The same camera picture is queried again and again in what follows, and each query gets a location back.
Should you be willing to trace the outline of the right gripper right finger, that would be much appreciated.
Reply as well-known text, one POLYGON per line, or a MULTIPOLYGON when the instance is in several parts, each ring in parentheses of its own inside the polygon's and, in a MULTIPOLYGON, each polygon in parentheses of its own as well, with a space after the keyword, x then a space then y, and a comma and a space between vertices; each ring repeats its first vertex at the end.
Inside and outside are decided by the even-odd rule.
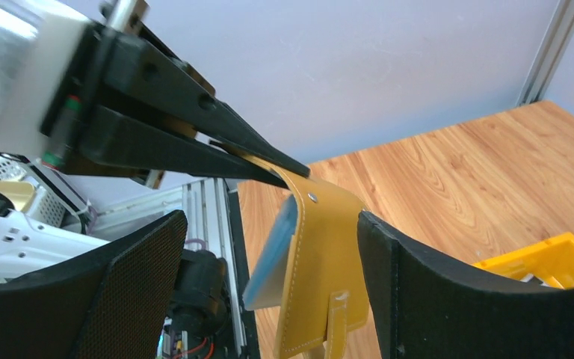
POLYGON ((478 269, 371 212, 357 241, 383 358, 574 358, 574 289, 478 269))

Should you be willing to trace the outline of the yellow leather card holder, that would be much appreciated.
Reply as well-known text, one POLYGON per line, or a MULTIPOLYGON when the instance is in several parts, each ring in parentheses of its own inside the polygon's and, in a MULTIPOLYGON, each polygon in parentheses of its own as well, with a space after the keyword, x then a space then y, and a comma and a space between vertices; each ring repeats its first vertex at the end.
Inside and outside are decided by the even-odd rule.
POLYGON ((223 148, 282 179, 297 208, 280 287, 274 357, 318 352, 323 358, 343 358, 349 333, 368 320, 357 241, 358 217, 366 204, 314 175, 297 174, 232 145, 223 148))

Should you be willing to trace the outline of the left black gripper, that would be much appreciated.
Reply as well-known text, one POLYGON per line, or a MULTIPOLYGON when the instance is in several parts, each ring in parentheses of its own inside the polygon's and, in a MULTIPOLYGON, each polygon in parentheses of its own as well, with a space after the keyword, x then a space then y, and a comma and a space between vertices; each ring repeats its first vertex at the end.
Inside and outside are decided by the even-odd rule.
POLYGON ((213 93, 189 64, 147 40, 97 22, 86 25, 40 125, 46 136, 41 162, 64 174, 131 177, 157 170, 287 187, 223 148, 232 145, 310 174, 213 93), (101 106, 90 123, 100 88, 101 106))

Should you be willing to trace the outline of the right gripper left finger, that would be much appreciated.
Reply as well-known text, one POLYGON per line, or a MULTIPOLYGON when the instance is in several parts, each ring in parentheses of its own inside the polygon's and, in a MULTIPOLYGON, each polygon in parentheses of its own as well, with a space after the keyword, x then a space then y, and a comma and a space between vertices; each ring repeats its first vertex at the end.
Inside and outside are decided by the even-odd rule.
POLYGON ((0 283, 0 358, 154 358, 187 227, 175 210, 0 283))

